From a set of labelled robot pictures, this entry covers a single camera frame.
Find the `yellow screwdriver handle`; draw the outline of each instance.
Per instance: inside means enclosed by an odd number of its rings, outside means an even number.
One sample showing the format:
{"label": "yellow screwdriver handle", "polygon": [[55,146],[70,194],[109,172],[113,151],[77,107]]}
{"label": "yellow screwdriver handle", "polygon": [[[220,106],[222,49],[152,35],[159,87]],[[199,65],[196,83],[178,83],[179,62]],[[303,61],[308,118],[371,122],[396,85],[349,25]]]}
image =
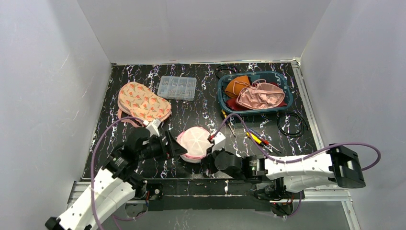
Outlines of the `yellow screwdriver handle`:
{"label": "yellow screwdriver handle", "polygon": [[252,136],[252,139],[257,143],[257,144],[262,144],[262,141],[257,137],[257,136],[255,136],[254,134],[252,134],[251,133],[251,136]]}
{"label": "yellow screwdriver handle", "polygon": [[224,118],[227,117],[227,114],[224,112],[224,110],[222,110],[221,113],[223,114]]}

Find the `black cable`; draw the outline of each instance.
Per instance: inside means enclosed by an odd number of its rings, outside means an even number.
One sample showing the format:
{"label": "black cable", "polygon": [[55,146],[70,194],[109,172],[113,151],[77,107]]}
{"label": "black cable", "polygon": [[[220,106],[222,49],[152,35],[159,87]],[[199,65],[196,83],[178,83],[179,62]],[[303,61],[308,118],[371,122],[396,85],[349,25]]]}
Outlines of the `black cable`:
{"label": "black cable", "polygon": [[272,204],[271,204],[271,206],[273,206],[274,209],[276,209],[277,211],[279,211],[279,212],[281,212],[281,213],[283,213],[283,214],[285,214],[285,215],[287,215],[287,216],[291,215],[291,214],[288,214],[288,213],[287,213],[281,206],[279,206],[278,204],[276,204],[276,205],[272,205]]}
{"label": "black cable", "polygon": [[240,73],[240,71],[237,69],[237,66],[229,65],[229,64],[223,64],[223,65],[220,65],[220,66],[216,67],[216,69],[215,69],[214,73],[215,73],[215,75],[216,75],[216,77],[218,79],[220,79],[220,77],[218,76],[218,72],[223,71],[223,70],[229,70],[229,71],[231,71],[233,73]]}
{"label": "black cable", "polygon": [[135,217],[138,217],[141,213],[145,213],[146,211],[140,211]]}
{"label": "black cable", "polygon": [[[295,117],[299,121],[300,128],[299,128],[299,131],[297,131],[296,133],[285,132],[281,127],[281,119],[282,119],[282,117],[285,117],[285,116],[288,116],[288,115]],[[276,124],[278,125],[278,129],[282,134],[284,134],[285,136],[291,137],[291,138],[298,138],[301,135],[303,135],[303,133],[305,132],[305,130],[304,130],[305,127],[306,127],[306,130],[309,130],[309,126],[307,125],[304,118],[301,117],[300,115],[294,113],[294,112],[284,112],[281,116],[278,117],[278,120],[277,120]]]}
{"label": "black cable", "polygon": [[254,191],[253,193],[254,197],[256,199],[260,199],[260,200],[269,200],[269,201],[280,201],[282,200],[282,197],[280,195],[278,195],[278,198],[274,198],[274,197],[269,197],[265,194],[265,190],[264,189],[259,189],[257,191]]}

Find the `screwdriver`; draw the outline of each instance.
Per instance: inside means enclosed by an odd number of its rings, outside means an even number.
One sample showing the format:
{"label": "screwdriver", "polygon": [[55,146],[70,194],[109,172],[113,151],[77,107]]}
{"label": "screwdriver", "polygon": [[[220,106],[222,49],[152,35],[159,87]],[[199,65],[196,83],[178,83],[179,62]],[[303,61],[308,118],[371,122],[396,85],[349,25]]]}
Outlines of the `screwdriver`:
{"label": "screwdriver", "polygon": [[252,138],[254,139],[254,141],[255,141],[256,143],[258,143],[258,145],[263,146],[263,147],[264,147],[264,146],[269,146],[269,147],[273,148],[274,150],[276,150],[278,153],[282,154],[282,152],[279,151],[279,149],[275,148],[273,145],[271,145],[271,144],[269,143],[269,141],[267,141],[267,140],[265,140],[264,138],[262,138],[259,133],[255,132],[252,128],[248,128],[248,129],[249,129],[249,131],[250,131],[250,133],[251,133],[251,135],[252,135]]}
{"label": "screwdriver", "polygon": [[[226,118],[227,114],[224,112],[224,110],[221,111],[221,113],[223,114],[223,117]],[[229,120],[226,120],[226,124],[228,125],[228,127],[231,130],[231,133],[233,134],[233,136],[236,138],[236,134],[234,133],[234,130],[231,128],[231,122]]]}

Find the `black marble pattern table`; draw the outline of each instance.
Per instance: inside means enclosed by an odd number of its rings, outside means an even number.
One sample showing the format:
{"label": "black marble pattern table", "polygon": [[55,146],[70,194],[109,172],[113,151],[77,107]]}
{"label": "black marble pattern table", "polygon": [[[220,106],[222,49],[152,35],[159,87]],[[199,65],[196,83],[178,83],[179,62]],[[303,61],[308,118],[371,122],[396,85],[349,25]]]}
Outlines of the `black marble pattern table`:
{"label": "black marble pattern table", "polygon": [[[158,91],[157,84],[161,76],[182,76],[195,77],[197,79],[194,101],[169,100],[172,105],[172,115],[165,120],[163,128],[169,129],[174,137],[182,131],[193,127],[201,126],[210,132],[215,131],[222,122],[221,108],[217,102],[217,82],[214,74],[216,66],[220,64],[174,64],[174,65],[126,65],[113,66],[112,75],[104,98],[99,121],[93,136],[86,166],[82,179],[90,178],[91,153],[95,143],[103,131],[115,120],[117,120],[117,95],[120,88],[128,82],[136,81],[149,87],[154,93]],[[289,111],[296,112],[307,121],[305,108],[299,94],[292,66],[290,63],[236,63],[240,72],[272,70],[281,73],[288,81],[293,94],[294,102]],[[316,150],[316,144],[311,130],[305,131],[299,138],[289,138],[278,130],[276,121],[281,114],[265,114],[258,116],[244,117],[248,127],[253,128],[260,134],[265,134],[271,144],[282,151],[281,156],[292,156],[310,154]],[[298,129],[298,121],[293,117],[286,117],[281,122],[282,126],[294,132]],[[233,121],[233,128],[237,137],[233,137],[229,128],[224,127],[221,132],[226,136],[226,150],[240,156],[260,154],[260,151],[252,144],[245,133],[240,122]],[[135,128],[127,123],[120,123],[107,134],[101,147],[96,154],[97,171],[113,147],[125,141],[126,136]],[[177,179],[199,179],[215,178],[215,174],[209,172],[201,164],[184,162],[181,158],[167,161],[145,160],[139,164],[137,172],[145,178],[177,178]]]}

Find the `coiled black cable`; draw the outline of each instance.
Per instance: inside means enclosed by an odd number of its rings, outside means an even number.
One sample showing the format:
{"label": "coiled black cable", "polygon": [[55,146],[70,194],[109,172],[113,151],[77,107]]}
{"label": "coiled black cable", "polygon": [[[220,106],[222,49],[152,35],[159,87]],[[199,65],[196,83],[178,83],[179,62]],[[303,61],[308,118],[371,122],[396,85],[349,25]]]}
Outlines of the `coiled black cable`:
{"label": "coiled black cable", "polygon": [[[286,132],[286,131],[284,131],[284,130],[282,129],[282,127],[281,127],[281,119],[282,119],[282,117],[285,117],[285,116],[288,116],[288,115],[295,117],[295,118],[299,121],[299,124],[300,124],[299,131],[297,131],[297,132],[295,132],[295,133],[288,133],[288,132]],[[279,131],[280,131],[283,135],[285,135],[285,136],[287,136],[287,137],[291,137],[291,138],[298,138],[298,137],[302,136],[303,133],[305,132],[305,130],[304,130],[305,127],[306,127],[306,130],[309,130],[309,126],[307,125],[307,123],[306,123],[306,121],[304,120],[304,118],[301,117],[300,115],[294,113],[294,112],[284,112],[282,115],[280,115],[280,116],[278,117],[278,120],[277,120],[276,124],[278,125]]]}
{"label": "coiled black cable", "polygon": [[237,69],[237,66],[230,65],[230,64],[223,64],[223,65],[216,67],[216,69],[215,69],[214,73],[216,74],[216,77],[218,79],[220,79],[220,77],[218,76],[218,72],[223,71],[223,70],[229,70],[233,73],[240,73],[240,71]]}

